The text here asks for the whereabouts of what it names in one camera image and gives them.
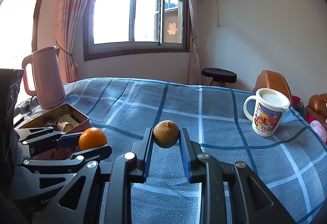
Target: wooden stool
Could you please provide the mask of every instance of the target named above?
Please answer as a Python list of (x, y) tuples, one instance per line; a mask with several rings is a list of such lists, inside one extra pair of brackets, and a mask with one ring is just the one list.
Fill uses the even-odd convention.
[(202, 75), (212, 77), (210, 86), (217, 87), (226, 87), (226, 82), (235, 83), (237, 78), (237, 74), (219, 68), (203, 68)]

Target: black stool cushion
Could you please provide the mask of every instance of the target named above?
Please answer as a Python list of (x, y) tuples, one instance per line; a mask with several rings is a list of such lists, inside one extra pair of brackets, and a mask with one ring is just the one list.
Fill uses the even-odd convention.
[(212, 77), (217, 82), (235, 83), (237, 79), (237, 74), (219, 68), (203, 68), (202, 75)]

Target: mug lid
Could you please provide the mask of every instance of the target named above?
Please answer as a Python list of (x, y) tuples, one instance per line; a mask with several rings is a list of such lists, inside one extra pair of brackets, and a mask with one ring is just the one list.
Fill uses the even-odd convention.
[(257, 90), (256, 95), (270, 107), (287, 110), (290, 105), (289, 99), (284, 94), (274, 89), (260, 88)]

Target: pink fabric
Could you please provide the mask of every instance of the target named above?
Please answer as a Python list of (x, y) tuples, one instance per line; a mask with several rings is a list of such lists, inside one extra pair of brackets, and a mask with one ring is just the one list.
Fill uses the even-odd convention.
[(321, 123), (318, 121), (312, 121), (310, 123), (310, 126), (319, 135), (321, 140), (326, 144), (327, 133), (326, 133), (326, 130), (324, 129), (324, 127), (321, 125)]
[[(75, 33), (81, 23), (87, 0), (59, 0), (55, 35), (58, 45), (66, 52), (73, 53)], [(59, 67), (64, 83), (75, 82), (79, 78), (78, 65), (71, 55), (60, 52)]]
[(197, 6), (200, 0), (189, 0), (192, 25), (192, 43), (190, 46), (190, 64), (188, 69), (188, 84), (201, 84), (200, 61), (197, 46)]

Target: window pane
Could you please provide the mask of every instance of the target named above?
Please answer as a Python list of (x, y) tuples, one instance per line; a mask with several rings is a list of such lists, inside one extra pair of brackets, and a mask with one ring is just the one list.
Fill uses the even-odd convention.
[(157, 2), (159, 0), (136, 0), (135, 41), (158, 41)]
[(165, 42), (181, 43), (182, 3), (179, 0), (165, 0)]
[(129, 41), (130, 0), (95, 0), (94, 44)]
[[(32, 52), (33, 14), (36, 0), (4, 0), (0, 6), (0, 68), (22, 68), (23, 59)], [(27, 81), (35, 90), (31, 65), (27, 66)], [(17, 104), (30, 96), (21, 82)]]

